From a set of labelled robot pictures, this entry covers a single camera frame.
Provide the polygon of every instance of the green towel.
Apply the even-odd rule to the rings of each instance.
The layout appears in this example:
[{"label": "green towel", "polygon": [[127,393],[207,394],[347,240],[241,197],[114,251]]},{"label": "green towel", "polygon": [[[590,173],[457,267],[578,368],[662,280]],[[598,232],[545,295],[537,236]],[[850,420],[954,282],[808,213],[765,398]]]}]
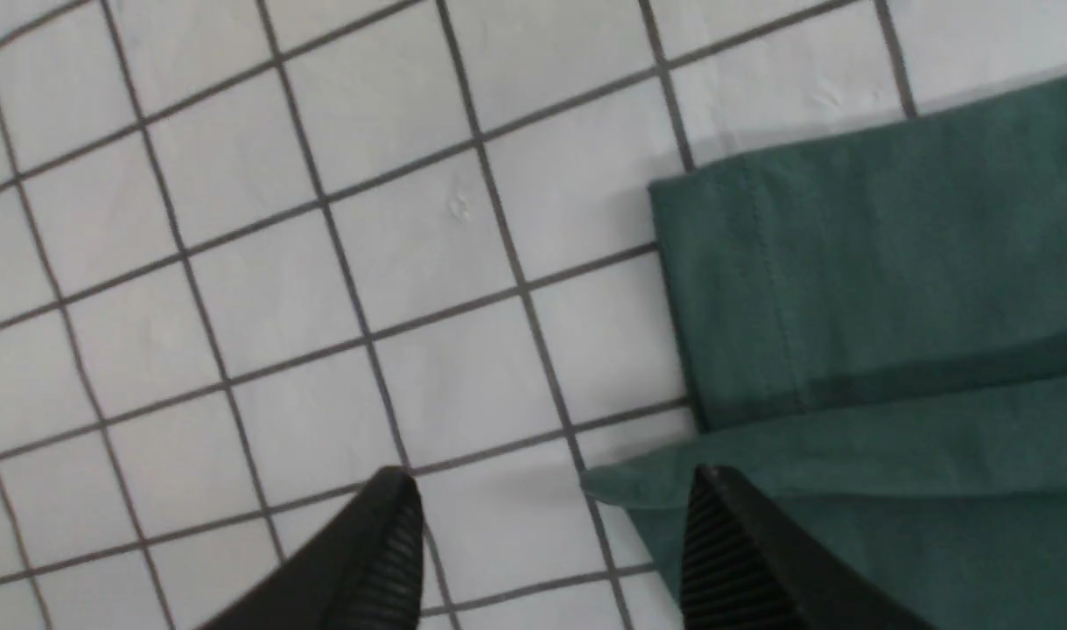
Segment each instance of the green towel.
[{"label": "green towel", "polygon": [[1067,79],[651,188],[696,443],[592,470],[676,594],[730,463],[940,627],[1067,628]]}]

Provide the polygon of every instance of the fabric fold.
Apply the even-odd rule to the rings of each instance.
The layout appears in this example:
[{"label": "fabric fold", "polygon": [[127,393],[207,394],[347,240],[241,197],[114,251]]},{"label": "fabric fold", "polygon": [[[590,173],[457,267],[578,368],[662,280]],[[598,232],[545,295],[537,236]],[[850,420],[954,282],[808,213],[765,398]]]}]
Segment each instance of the fabric fold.
[{"label": "fabric fold", "polygon": [[1067,77],[651,187],[701,439],[588,471],[676,595],[727,463],[950,628],[1067,628]]}]

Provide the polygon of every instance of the stitching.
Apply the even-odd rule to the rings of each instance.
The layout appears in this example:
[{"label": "stitching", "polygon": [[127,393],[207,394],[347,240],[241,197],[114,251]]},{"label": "stitching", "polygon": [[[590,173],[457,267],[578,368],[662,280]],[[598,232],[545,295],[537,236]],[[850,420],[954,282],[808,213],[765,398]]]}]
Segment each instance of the stitching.
[{"label": "stitching", "polygon": [[747,158],[740,157],[737,160],[739,160],[739,178],[750,200],[750,210],[752,210],[752,218],[754,219],[754,236],[757,236],[758,250],[760,250],[763,268],[765,268],[767,279],[769,280],[770,300],[774,302],[774,317],[778,321],[778,335],[782,340],[782,358],[785,359],[786,371],[790,374],[790,387],[793,388],[794,405],[797,405],[798,412],[805,414],[809,409],[806,401],[801,398],[801,391],[797,388],[797,366],[794,364],[790,331],[786,328],[785,319],[782,318],[782,300],[778,297],[777,271],[775,271],[774,262],[770,258],[770,250],[766,247],[766,235],[763,229],[761,208],[758,204],[758,187],[752,184],[752,178],[750,178]]}]

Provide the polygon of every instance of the tile floor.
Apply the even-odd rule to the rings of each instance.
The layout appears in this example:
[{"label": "tile floor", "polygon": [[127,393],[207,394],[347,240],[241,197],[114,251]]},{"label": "tile floor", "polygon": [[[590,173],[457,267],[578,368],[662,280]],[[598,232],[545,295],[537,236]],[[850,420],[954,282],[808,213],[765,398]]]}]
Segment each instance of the tile floor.
[{"label": "tile floor", "polygon": [[1067,0],[0,0],[0,630],[196,627],[383,463],[423,628],[679,627],[577,489],[692,435],[646,183],[1063,73]]}]

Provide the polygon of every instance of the green fabric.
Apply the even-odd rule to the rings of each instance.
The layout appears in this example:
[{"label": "green fabric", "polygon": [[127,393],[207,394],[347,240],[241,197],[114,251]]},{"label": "green fabric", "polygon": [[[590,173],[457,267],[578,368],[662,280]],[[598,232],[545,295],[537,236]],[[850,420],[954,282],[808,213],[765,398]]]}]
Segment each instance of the green fabric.
[{"label": "green fabric", "polygon": [[670,589],[723,462],[940,627],[1067,628],[1067,79],[651,196],[714,432],[584,484]]}]

